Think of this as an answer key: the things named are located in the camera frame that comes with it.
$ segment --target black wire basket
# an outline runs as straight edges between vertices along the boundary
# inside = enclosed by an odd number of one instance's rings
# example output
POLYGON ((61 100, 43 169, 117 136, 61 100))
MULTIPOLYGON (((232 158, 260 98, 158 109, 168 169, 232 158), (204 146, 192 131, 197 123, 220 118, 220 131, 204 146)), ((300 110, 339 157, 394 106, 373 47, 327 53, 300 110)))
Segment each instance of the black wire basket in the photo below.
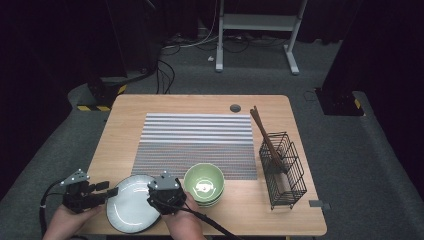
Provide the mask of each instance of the black wire basket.
POLYGON ((290 141, 286 132, 269 133, 268 137, 280 157, 280 162, 276 164, 271 158, 268 145, 262 141, 259 156, 268 187, 271 210, 276 205, 289 205, 293 208, 307 191, 303 180, 302 163, 294 143, 290 141))

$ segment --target striped mat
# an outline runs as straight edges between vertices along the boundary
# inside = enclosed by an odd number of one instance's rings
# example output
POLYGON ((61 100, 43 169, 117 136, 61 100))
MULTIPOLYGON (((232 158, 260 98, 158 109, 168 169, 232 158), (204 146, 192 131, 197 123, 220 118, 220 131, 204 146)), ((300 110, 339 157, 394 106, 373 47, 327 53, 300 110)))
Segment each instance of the striped mat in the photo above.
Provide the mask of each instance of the striped mat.
POLYGON ((257 179, 250 115, 148 113, 132 174, 183 178, 211 163, 228 180, 257 179))

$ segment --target white plate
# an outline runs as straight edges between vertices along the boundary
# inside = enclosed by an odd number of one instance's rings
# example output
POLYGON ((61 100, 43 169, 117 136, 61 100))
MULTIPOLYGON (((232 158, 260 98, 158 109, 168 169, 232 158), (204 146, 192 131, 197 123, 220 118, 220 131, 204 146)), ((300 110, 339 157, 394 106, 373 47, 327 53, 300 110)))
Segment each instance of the white plate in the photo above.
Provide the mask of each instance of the white plate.
POLYGON ((147 202, 148 175, 134 175, 116 185, 117 196, 108 199, 106 213, 110 224, 123 233, 137 233, 156 223, 159 212, 147 202))

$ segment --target metal stand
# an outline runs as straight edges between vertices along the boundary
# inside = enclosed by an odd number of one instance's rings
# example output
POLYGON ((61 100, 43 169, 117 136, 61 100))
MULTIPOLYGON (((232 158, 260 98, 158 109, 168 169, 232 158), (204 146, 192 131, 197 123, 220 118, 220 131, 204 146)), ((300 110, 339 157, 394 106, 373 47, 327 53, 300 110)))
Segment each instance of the metal stand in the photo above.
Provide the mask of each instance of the metal stand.
POLYGON ((217 72, 224 70, 222 40, 224 29, 245 29, 292 32, 289 44, 284 45, 284 52, 287 56, 292 74, 299 74, 299 68, 297 67, 292 51, 308 0, 302 0, 297 16, 224 14, 224 1, 221 0, 219 10, 219 35, 215 67, 217 72))

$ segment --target bowl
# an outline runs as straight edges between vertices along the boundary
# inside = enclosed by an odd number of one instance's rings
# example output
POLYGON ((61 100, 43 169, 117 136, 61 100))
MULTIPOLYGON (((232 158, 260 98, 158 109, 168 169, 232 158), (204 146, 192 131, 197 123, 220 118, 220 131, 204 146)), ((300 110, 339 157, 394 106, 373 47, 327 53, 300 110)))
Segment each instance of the bowl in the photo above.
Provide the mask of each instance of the bowl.
POLYGON ((218 202, 224 191, 224 174, 210 163, 198 163, 184 175, 184 189, 191 193, 199 206, 218 202))

